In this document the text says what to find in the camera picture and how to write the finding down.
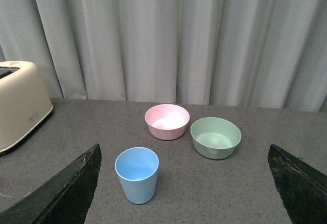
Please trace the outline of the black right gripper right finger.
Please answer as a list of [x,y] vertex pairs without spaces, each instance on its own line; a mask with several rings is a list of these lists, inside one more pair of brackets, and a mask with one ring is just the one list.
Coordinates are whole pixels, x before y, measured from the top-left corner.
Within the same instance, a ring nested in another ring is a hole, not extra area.
[[267,160],[291,222],[326,223],[326,175],[274,144]]

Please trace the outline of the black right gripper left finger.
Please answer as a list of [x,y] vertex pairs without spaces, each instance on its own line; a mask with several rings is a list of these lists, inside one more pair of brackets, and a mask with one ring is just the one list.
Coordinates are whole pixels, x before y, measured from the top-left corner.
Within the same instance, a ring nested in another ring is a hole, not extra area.
[[102,154],[95,144],[34,192],[1,213],[1,223],[84,223]]

